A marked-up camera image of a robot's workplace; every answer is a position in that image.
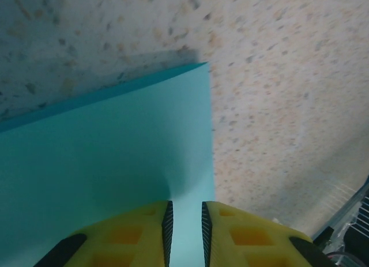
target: speckled countertop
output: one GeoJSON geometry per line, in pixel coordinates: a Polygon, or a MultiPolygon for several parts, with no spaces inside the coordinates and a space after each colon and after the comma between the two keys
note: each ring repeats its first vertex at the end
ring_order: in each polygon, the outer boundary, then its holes
{"type": "Polygon", "coordinates": [[[217,199],[312,234],[369,173],[367,1],[1,0],[0,118],[208,61],[217,199]]]}

